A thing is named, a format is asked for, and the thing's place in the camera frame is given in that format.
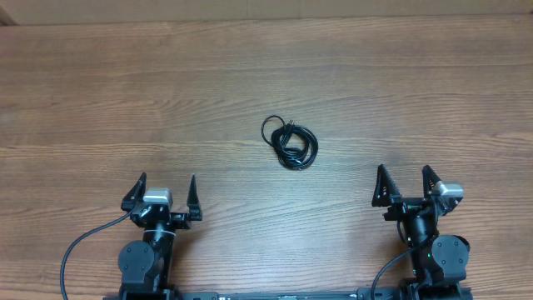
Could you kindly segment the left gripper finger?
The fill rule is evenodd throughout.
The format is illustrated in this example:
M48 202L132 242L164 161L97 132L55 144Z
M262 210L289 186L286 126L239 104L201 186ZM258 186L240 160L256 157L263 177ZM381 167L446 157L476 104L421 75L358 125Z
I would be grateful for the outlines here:
M202 208L197 195L196 176L192 175L190 187L187 195L187 207L189 208L189 219L191 221L202 220Z
M126 196L122 199L121 210L131 211L134 207L142 201L146 191L147 174L143 172L138 178L136 184L130 189Z

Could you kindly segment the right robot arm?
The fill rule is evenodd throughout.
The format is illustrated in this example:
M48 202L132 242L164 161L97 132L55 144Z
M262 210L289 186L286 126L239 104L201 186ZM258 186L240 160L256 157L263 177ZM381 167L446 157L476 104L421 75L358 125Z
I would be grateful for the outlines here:
M441 235L438 222L451 213L464 197L458 183L444 182L433 169L422 170L423 196L404 197L385 165L376 171L376 186L371 205L386 208L386 221L396 223L396 230L406 251L394 257L375 276L369 297L389 299L472 299L469 288L461 287L466 279L466 265L471 246L458 235ZM391 289L377 287L381 276L403 258L410 258L413 277L403 279Z

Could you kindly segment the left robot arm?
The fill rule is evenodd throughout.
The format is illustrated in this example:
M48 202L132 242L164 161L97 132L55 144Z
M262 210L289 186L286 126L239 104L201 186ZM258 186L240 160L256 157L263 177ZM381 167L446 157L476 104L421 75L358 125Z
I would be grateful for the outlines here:
M192 177L187 212L172 211L172 191L167 187L147 187L143 173L126 194L121 210L143 230L142 239L128 243L118 256L122 272L121 299L182 299L178 288L169 283L174 242L178 230L188 230L202 220L196 178Z

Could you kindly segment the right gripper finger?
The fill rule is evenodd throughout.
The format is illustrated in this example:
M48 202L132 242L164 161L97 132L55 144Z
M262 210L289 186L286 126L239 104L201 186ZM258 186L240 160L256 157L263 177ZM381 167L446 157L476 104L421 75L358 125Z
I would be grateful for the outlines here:
M440 196L441 179L436 175L429 165L425 165L422 170L423 193L425 198Z
M371 200L373 207L389 207L402 198L384 164L377 168L376 186Z

